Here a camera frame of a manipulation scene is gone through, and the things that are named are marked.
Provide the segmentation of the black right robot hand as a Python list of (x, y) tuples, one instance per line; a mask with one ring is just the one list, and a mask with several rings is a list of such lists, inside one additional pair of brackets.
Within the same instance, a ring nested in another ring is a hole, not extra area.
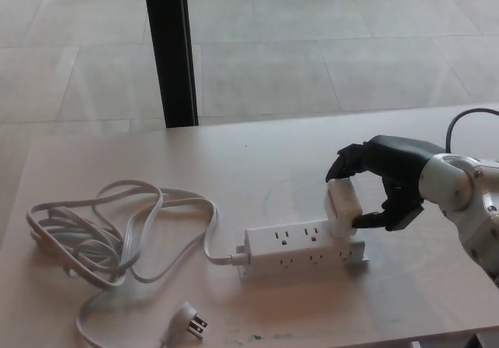
[(352, 227), (399, 231), (423, 211), (419, 178), (427, 162), (442, 153), (442, 147), (424, 140), (377, 135), (338, 151), (325, 180), (346, 179), (362, 172), (380, 176), (387, 196), (382, 210), (354, 218)]

